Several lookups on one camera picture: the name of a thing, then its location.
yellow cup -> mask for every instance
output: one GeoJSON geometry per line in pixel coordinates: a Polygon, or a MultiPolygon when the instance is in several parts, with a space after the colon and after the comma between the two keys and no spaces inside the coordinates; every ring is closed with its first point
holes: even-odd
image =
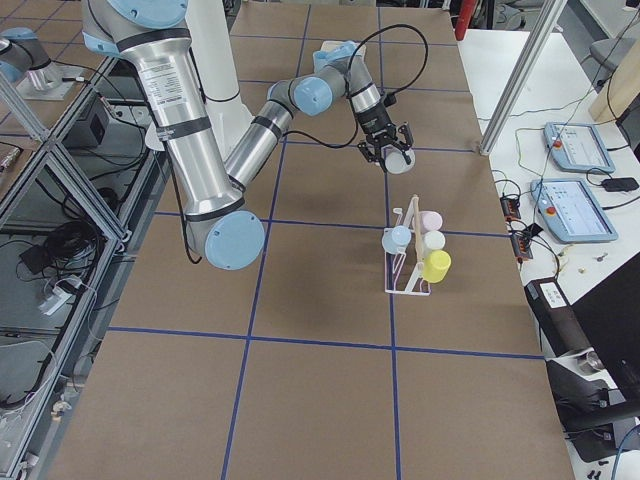
{"type": "Polygon", "coordinates": [[[451,257],[444,250],[434,250],[424,259],[422,278],[429,283],[441,282],[451,267],[451,257]]]}

pink cup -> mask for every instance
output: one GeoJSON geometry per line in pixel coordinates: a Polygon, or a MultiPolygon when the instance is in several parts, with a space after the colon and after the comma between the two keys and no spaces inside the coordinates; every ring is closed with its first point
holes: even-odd
{"type": "Polygon", "coordinates": [[[438,212],[420,212],[421,233],[437,231],[442,228],[442,215],[438,212]]]}

barcode sticker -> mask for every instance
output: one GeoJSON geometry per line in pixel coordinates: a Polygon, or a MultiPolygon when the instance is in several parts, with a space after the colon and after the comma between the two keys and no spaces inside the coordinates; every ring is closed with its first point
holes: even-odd
{"type": "Polygon", "coordinates": [[[163,63],[140,72],[140,78],[153,110],[181,105],[187,102],[176,67],[163,63]]]}

light blue joint cap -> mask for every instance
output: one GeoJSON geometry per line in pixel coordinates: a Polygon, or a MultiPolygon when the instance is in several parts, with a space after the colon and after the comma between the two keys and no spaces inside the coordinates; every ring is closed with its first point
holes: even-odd
{"type": "Polygon", "coordinates": [[[82,36],[84,37],[84,44],[92,52],[107,57],[122,58],[115,43],[106,42],[85,32],[82,32],[82,36]]]}
{"type": "Polygon", "coordinates": [[[7,40],[37,40],[38,37],[33,30],[26,27],[9,28],[0,33],[7,40]]]}
{"type": "Polygon", "coordinates": [[[0,62],[0,73],[2,73],[9,83],[14,83],[22,78],[23,72],[7,62],[0,62]]]}
{"type": "Polygon", "coordinates": [[[184,20],[189,0],[107,0],[116,12],[136,25],[159,30],[184,20]]]}
{"type": "Polygon", "coordinates": [[[293,100],[300,111],[313,117],[331,106],[333,93],[329,84],[321,78],[307,77],[293,91],[293,100]]]}
{"type": "Polygon", "coordinates": [[[246,210],[237,210],[218,220],[207,235],[204,253],[213,266],[240,270],[253,262],[264,246],[260,219],[246,210]]]}
{"type": "Polygon", "coordinates": [[[356,48],[358,48],[358,45],[355,42],[347,40],[330,52],[323,52],[322,50],[313,52],[313,72],[318,73],[328,63],[350,57],[356,51],[356,48]]]}

white cup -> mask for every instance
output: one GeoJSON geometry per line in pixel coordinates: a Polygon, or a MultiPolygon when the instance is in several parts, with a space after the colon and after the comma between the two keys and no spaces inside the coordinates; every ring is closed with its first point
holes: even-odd
{"type": "Polygon", "coordinates": [[[395,255],[401,248],[406,248],[411,241],[411,230],[404,225],[393,228],[385,228],[382,235],[382,248],[384,251],[395,255]]]}
{"type": "Polygon", "coordinates": [[[432,230],[422,236],[422,250],[424,258],[427,258],[431,252],[442,250],[446,240],[442,232],[432,230]]]}

